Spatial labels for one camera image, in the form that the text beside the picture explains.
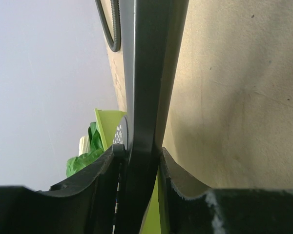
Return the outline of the grey shower head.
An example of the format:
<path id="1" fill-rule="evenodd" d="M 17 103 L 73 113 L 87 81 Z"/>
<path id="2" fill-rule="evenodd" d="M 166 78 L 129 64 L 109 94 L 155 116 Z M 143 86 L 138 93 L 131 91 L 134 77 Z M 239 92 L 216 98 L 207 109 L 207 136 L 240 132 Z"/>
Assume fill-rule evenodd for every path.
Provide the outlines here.
<path id="1" fill-rule="evenodd" d="M 185 25 L 186 0 L 122 0 L 127 162 L 115 233 L 140 232 L 154 188 Z"/>

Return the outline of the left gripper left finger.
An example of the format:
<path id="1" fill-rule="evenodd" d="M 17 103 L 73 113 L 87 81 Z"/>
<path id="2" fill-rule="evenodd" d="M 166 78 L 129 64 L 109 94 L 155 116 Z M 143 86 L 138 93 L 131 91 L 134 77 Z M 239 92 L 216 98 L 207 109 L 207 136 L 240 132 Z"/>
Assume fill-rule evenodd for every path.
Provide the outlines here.
<path id="1" fill-rule="evenodd" d="M 49 191 L 0 186 L 0 234 L 110 234 L 119 162 L 112 150 Z"/>

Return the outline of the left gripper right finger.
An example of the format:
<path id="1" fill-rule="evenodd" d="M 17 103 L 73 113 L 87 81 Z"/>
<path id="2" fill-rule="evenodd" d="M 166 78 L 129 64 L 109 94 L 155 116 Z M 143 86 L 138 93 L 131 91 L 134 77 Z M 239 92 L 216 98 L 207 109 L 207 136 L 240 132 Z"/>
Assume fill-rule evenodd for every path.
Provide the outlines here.
<path id="1" fill-rule="evenodd" d="M 293 234 L 293 190 L 212 189 L 163 150 L 158 201 L 164 234 Z"/>

